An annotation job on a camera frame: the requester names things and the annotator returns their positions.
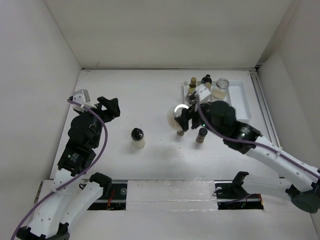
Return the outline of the silver-lid glass jar front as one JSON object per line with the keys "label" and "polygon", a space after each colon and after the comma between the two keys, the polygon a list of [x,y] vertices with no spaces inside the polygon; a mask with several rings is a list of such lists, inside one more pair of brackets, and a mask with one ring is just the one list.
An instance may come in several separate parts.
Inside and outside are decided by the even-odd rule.
{"label": "silver-lid glass jar front", "polygon": [[186,104],[179,104],[176,107],[169,110],[166,119],[167,119],[168,125],[173,130],[176,130],[176,131],[183,130],[181,125],[178,123],[177,118],[179,118],[182,115],[182,110],[184,110],[184,109],[187,110],[188,108],[189,108],[189,106]]}

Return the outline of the black-cap spice jar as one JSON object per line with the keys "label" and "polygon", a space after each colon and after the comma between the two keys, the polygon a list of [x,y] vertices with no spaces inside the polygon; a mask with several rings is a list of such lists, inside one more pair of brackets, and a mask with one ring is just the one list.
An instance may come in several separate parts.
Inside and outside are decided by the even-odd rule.
{"label": "black-cap spice jar", "polygon": [[204,142],[207,134],[208,134],[208,130],[205,127],[201,127],[198,131],[198,134],[197,134],[195,141],[198,144],[202,144]]}
{"label": "black-cap spice jar", "polygon": [[183,137],[185,135],[185,131],[184,130],[178,130],[176,132],[176,134],[179,136],[179,137]]}

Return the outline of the black-dome white powder shaker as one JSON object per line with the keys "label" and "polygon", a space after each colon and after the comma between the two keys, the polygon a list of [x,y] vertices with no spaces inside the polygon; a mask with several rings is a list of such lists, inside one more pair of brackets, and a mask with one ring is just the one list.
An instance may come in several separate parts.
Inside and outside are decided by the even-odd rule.
{"label": "black-dome white powder shaker", "polygon": [[142,149],[145,144],[145,135],[144,132],[140,128],[134,128],[131,131],[131,139],[132,139],[132,145],[137,149]]}

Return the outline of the silver-rim glass jar back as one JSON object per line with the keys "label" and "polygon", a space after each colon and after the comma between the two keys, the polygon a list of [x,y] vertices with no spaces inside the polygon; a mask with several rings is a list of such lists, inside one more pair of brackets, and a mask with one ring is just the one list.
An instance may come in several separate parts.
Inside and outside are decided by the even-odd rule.
{"label": "silver-rim glass jar back", "polygon": [[223,100],[229,91],[230,82],[226,78],[219,78],[212,89],[212,97]]}

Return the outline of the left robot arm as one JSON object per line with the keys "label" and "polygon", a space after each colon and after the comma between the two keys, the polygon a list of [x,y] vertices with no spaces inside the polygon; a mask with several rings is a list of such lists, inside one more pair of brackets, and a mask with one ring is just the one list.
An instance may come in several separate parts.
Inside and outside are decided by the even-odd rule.
{"label": "left robot arm", "polygon": [[83,213],[99,198],[107,198],[112,191],[112,179],[96,172],[82,192],[72,198],[85,175],[100,159],[108,142],[106,123],[121,114],[118,98],[98,97],[97,104],[90,105],[80,95],[70,97],[68,103],[77,116],[68,130],[68,141],[57,164],[51,191],[22,219],[31,214],[28,225],[19,223],[11,239],[20,240],[68,240],[70,229]]}

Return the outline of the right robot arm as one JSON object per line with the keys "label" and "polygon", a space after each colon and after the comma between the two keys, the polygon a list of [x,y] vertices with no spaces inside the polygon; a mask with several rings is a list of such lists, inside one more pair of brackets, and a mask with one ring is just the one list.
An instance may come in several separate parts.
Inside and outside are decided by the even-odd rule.
{"label": "right robot arm", "polygon": [[290,201],[298,209],[315,214],[320,208],[320,170],[274,146],[253,126],[238,121],[236,111],[224,101],[177,107],[172,126],[179,131],[204,127],[222,138],[230,149],[255,159],[279,175],[265,179],[240,171],[228,190],[237,197],[263,194]]}

